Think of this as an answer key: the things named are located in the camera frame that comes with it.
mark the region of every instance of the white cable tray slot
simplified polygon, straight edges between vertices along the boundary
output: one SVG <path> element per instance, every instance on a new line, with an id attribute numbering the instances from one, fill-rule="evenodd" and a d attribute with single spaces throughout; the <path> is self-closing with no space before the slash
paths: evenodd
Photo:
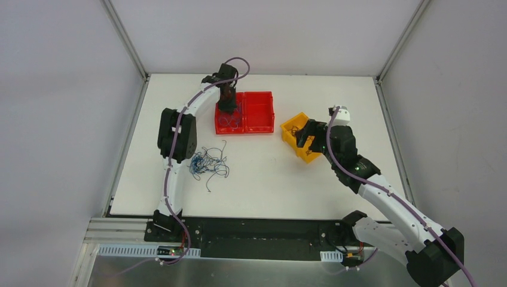
<path id="1" fill-rule="evenodd" d="M 322 262 L 342 262 L 343 254 L 338 251 L 321 251 L 320 260 Z"/>
<path id="2" fill-rule="evenodd" d="M 177 258 L 178 255 L 159 255 L 158 248 L 168 248 L 164 245 L 132 245 L 132 244 L 101 244 L 98 255 L 115 257 L 159 257 Z M 186 258 L 200 258 L 201 249 L 190 248 Z"/>

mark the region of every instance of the blue wire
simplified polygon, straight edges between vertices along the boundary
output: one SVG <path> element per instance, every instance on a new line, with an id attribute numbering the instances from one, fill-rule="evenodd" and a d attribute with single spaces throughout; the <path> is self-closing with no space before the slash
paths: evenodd
<path id="1" fill-rule="evenodd" d="M 239 128 L 239 124 L 241 123 L 241 104 L 234 109 L 234 112 L 239 113 L 239 117 L 235 117 L 233 115 L 227 115 L 222 113 L 220 117 L 218 117 L 218 123 L 224 127 L 232 127 L 233 129 Z"/>
<path id="2" fill-rule="evenodd" d="M 227 157 L 224 157 L 224 149 L 227 145 L 227 141 L 223 141 L 224 147 L 222 149 L 219 148 L 205 148 L 202 147 L 204 152 L 196 152 L 194 156 L 192 157 L 190 161 L 190 173 L 192 173 L 192 176 L 200 181 L 202 174 L 206 172 L 213 173 L 206 181 L 206 189 L 208 192 L 211 192 L 211 190 L 208 188 L 207 184 L 209 180 L 215 176 L 223 176 L 224 178 L 227 178 L 229 176 L 229 167 L 226 165 L 225 161 L 227 161 Z M 212 157 L 208 152 L 210 150 L 217 149 L 220 151 L 220 157 Z"/>

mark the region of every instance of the wire bundle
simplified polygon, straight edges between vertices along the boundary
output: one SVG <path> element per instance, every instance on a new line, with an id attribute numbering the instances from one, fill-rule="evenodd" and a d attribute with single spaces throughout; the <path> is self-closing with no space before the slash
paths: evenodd
<path id="1" fill-rule="evenodd" d="M 237 129 L 241 125 L 241 105 L 239 105 L 232 115 L 228 115 L 224 112 L 221 112 L 220 117 L 218 117 L 218 124 L 222 127 L 231 127 L 233 129 Z"/>
<path id="2" fill-rule="evenodd" d="M 225 146 L 227 145 L 227 141 L 223 142 L 224 147 L 222 149 L 202 147 L 204 152 L 200 151 L 196 152 L 194 154 L 194 157 L 190 161 L 189 165 L 190 173 L 192 173 L 192 176 L 196 180 L 200 181 L 201 180 L 200 175 L 206 172 L 213 173 L 206 181 L 206 189 L 208 190 L 208 192 L 211 192 L 211 190 L 208 188 L 207 184 L 213 176 L 218 175 L 223 176 L 224 178 L 227 178 L 229 176 L 229 167 L 225 163 L 227 161 L 227 157 L 224 157 L 224 149 Z M 210 155 L 209 151 L 212 151 L 214 149 L 220 151 L 219 157 L 214 157 Z"/>
<path id="3" fill-rule="evenodd" d="M 292 128 L 290 129 L 290 131 L 291 131 L 291 135 L 292 135 L 293 137 L 296 137 L 296 132 L 297 132 L 297 131 L 299 131 L 299 130 L 300 130 L 300 128 L 299 128 L 299 127 L 297 127 L 297 126 L 292 126 Z M 309 137 L 306 139 L 306 141 L 311 141 L 311 142 L 313 142 L 313 138 L 314 138 L 314 136 L 309 136 Z M 309 150 L 309 149 L 308 149 L 308 150 L 306 151 L 306 155 L 310 155 L 310 154 L 311 154 L 311 150 Z"/>

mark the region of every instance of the red storage bin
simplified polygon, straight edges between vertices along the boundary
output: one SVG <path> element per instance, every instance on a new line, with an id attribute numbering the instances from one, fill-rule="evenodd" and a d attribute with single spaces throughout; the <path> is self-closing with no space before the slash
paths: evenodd
<path id="1" fill-rule="evenodd" d="M 237 108 L 233 114 L 215 106 L 215 132 L 217 135 L 242 133 L 273 133 L 273 95 L 270 91 L 236 93 Z"/>

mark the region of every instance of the black mounting bracket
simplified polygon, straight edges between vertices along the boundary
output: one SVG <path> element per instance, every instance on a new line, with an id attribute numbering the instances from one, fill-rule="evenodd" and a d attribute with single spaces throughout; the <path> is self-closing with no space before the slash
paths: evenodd
<path id="1" fill-rule="evenodd" d="M 184 114 L 181 117 L 180 129 L 176 131 L 176 122 L 179 112 L 175 109 L 164 109 L 160 117 L 158 128 L 157 146 L 160 154 L 166 158 L 169 156 L 173 144 L 175 132 L 178 132 L 173 158 L 181 163 L 182 160 L 191 158 L 197 148 L 196 118 L 191 114 Z"/>

